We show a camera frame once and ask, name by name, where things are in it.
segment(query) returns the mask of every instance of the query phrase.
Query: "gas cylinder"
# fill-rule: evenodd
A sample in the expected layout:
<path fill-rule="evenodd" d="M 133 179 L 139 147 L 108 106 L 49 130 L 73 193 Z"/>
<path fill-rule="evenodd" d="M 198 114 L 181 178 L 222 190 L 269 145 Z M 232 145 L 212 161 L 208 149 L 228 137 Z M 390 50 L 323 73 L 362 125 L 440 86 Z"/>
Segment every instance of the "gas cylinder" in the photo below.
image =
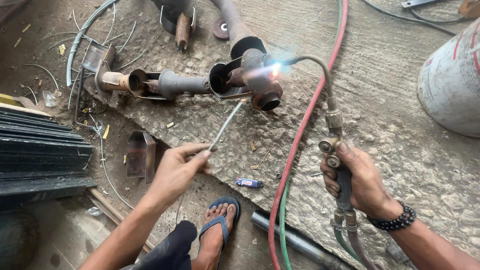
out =
<path fill-rule="evenodd" d="M 480 19 L 441 46 L 423 64 L 420 103 L 443 127 L 480 137 Z"/>

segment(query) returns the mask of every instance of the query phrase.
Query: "red hose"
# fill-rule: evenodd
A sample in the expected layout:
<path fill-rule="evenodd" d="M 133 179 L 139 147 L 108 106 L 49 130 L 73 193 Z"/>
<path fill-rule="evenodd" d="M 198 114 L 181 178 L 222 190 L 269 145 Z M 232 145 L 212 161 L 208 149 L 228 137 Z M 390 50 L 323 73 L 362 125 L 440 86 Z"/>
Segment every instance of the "red hose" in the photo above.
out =
<path fill-rule="evenodd" d="M 333 63 L 335 62 L 336 55 L 340 50 L 340 46 L 343 40 L 343 35 L 345 33 L 345 28 L 347 26 L 347 15 L 348 15 L 348 0 L 342 0 L 342 17 L 340 21 L 340 29 L 335 41 L 335 46 L 332 51 L 332 55 L 328 60 L 328 69 L 332 69 Z M 280 264 L 278 263 L 278 259 L 276 257 L 276 252 L 275 252 L 275 234 L 274 234 L 275 219 L 276 219 L 276 213 L 278 211 L 278 205 L 280 204 L 280 199 L 282 197 L 283 190 L 285 189 L 285 184 L 287 183 L 288 175 L 290 174 L 290 169 L 292 168 L 295 155 L 297 154 L 297 149 L 298 149 L 301 137 L 303 135 L 303 131 L 307 126 L 308 120 L 310 119 L 313 108 L 317 103 L 318 97 L 320 96 L 320 92 L 322 91 L 324 84 L 325 84 L 325 77 L 322 77 L 322 79 L 320 80 L 320 83 L 317 86 L 317 89 L 315 90 L 315 93 L 313 94 L 310 104 L 308 105 L 308 108 L 305 111 L 305 115 L 303 116 L 303 119 L 301 121 L 300 128 L 298 129 L 297 134 L 295 135 L 295 139 L 293 140 L 292 148 L 290 149 L 290 153 L 288 154 L 288 158 L 287 158 L 287 163 L 285 164 L 285 169 L 283 170 L 282 179 L 280 180 L 280 183 L 278 184 L 278 188 L 276 190 L 272 211 L 270 212 L 270 222 L 268 225 L 268 244 L 270 247 L 270 258 L 272 259 L 273 266 L 275 267 L 276 270 L 280 270 Z"/>

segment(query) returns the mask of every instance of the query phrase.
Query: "green hose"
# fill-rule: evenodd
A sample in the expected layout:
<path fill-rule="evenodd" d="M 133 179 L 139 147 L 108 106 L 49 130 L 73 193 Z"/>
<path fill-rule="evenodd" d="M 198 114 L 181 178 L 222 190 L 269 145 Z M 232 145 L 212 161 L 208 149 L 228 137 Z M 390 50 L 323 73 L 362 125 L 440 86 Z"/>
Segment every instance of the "green hose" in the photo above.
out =
<path fill-rule="evenodd" d="M 338 24 L 337 24 L 337 31 L 336 31 L 336 36 L 335 40 L 338 37 L 338 33 L 340 32 L 340 22 L 342 21 L 342 1 L 338 0 Z M 290 172 L 288 172 L 288 178 L 287 178 L 287 184 L 285 185 L 285 189 L 282 194 L 282 199 L 280 201 L 280 247 L 282 249 L 282 256 L 284 259 L 285 267 L 287 270 L 291 270 L 292 267 L 290 266 L 290 260 L 288 259 L 288 252 L 287 252 L 287 243 L 285 241 L 285 205 L 287 204 L 287 194 L 288 194 L 288 184 L 290 183 Z M 348 248 L 352 249 L 345 240 L 343 239 L 342 234 L 340 233 L 340 239 L 337 237 L 337 241 L 340 243 L 340 245 L 345 249 L 350 255 L 352 255 L 349 251 Z M 358 258 L 357 254 L 351 250 L 355 256 L 352 255 L 356 260 L 360 261 Z"/>
<path fill-rule="evenodd" d="M 336 241 L 342 246 L 342 248 L 347 251 L 350 256 L 352 256 L 354 259 L 356 259 L 357 261 L 359 261 L 359 263 L 361 263 L 363 266 L 365 266 L 363 264 L 363 262 L 360 260 L 360 258 L 358 257 L 357 253 L 355 253 L 355 251 L 353 250 L 353 248 L 347 244 L 347 242 L 345 241 L 345 239 L 343 238 L 343 235 L 342 235 L 342 231 L 339 230 L 339 229 L 336 229 L 334 228 L 333 229 L 334 233 L 335 233 L 335 238 L 336 238 Z"/>
<path fill-rule="evenodd" d="M 290 183 L 290 175 L 287 178 L 287 184 L 283 190 L 282 200 L 280 201 L 280 246 L 282 248 L 283 261 L 287 270 L 292 270 L 290 260 L 288 259 L 287 243 L 285 241 L 285 205 L 287 204 L 288 184 Z"/>

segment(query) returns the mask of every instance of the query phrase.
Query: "hand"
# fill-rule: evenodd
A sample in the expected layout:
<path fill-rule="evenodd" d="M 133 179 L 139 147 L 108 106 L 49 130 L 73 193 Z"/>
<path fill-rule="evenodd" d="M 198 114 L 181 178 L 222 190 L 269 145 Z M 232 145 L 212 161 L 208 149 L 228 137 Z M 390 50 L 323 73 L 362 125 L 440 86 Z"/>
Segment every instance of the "hand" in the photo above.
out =
<path fill-rule="evenodd" d="M 393 220 L 403 213 L 402 206 L 385 190 L 380 172 L 375 167 L 369 154 L 349 148 L 341 142 L 336 148 L 340 160 L 352 172 L 352 206 L 372 218 Z M 340 186 L 335 181 L 333 168 L 326 164 L 326 154 L 320 165 L 324 172 L 324 182 L 327 191 L 338 197 Z"/>
<path fill-rule="evenodd" d="M 147 195 L 170 206 L 187 190 L 195 173 L 212 175 L 209 147 L 210 144 L 189 143 L 165 151 Z"/>

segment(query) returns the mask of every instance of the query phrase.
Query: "stacked metal sheet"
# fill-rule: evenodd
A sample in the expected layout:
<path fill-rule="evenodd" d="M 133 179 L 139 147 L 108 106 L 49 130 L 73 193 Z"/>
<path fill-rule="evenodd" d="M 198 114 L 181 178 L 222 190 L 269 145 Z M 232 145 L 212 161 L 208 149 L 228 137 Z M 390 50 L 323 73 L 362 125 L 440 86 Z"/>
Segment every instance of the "stacked metal sheet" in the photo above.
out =
<path fill-rule="evenodd" d="M 46 116 L 0 107 L 0 201 L 71 196 L 94 186 L 85 176 L 94 149 Z"/>

